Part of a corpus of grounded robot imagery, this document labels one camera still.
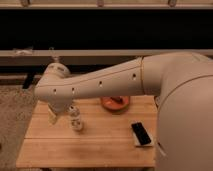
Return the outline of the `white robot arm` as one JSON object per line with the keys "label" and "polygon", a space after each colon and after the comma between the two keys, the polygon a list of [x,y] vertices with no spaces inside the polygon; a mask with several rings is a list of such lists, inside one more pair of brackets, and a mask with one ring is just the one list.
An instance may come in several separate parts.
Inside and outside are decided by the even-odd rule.
{"label": "white robot arm", "polygon": [[213,171],[213,59],[206,55],[138,57],[74,77],[65,65],[51,63],[35,96],[56,114],[74,100],[157,97],[155,170]]}

